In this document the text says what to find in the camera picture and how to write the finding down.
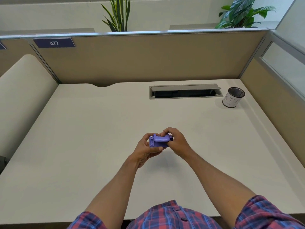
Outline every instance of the plaid shirt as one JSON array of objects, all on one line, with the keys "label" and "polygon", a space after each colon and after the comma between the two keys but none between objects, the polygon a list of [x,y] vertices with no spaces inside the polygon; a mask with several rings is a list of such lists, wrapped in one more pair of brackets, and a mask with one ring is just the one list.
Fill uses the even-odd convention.
[{"label": "plaid shirt", "polygon": [[[68,229],[107,229],[96,215],[83,212]],[[127,229],[221,229],[210,217],[178,206],[175,200],[156,205],[137,219]],[[290,215],[282,213],[265,197],[251,198],[235,222],[236,229],[305,229],[305,226]]]}]

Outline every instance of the mesh pen cup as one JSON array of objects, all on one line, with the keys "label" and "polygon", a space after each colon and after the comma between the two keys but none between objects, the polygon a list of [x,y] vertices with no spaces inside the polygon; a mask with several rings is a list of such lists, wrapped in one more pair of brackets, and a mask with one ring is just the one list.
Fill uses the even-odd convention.
[{"label": "mesh pen cup", "polygon": [[228,108],[235,108],[238,102],[241,100],[242,97],[245,96],[244,90],[237,88],[237,87],[231,87],[228,90],[228,93],[222,100],[222,103],[224,106]]}]

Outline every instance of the desk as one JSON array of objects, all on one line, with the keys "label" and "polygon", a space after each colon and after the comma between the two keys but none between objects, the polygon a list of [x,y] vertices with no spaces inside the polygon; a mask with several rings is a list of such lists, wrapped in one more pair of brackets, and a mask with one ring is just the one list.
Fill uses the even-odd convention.
[{"label": "desk", "polygon": [[[150,100],[150,85],[217,83],[246,96]],[[239,79],[60,84],[0,175],[0,224],[73,221],[147,132],[178,128],[208,162],[286,213],[305,213],[305,169]],[[176,199],[218,216],[192,169],[169,148],[136,174],[125,219]]]}]

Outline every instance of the purple plastic device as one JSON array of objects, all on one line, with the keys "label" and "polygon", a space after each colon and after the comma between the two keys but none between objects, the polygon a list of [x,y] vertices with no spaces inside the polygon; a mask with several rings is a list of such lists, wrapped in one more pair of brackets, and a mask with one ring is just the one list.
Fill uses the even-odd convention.
[{"label": "purple plastic device", "polygon": [[157,136],[154,134],[153,136],[149,137],[149,146],[150,147],[168,147],[167,142],[173,140],[173,136],[166,134],[165,136]]}]

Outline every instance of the left hand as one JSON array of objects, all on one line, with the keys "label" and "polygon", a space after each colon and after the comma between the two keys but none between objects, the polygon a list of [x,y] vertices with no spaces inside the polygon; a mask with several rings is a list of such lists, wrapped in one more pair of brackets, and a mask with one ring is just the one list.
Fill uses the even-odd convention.
[{"label": "left hand", "polygon": [[154,135],[153,132],[147,133],[138,142],[134,152],[130,155],[132,160],[139,163],[139,168],[142,167],[148,159],[159,155],[166,148],[163,147],[149,147],[149,142],[147,141],[150,136]]}]

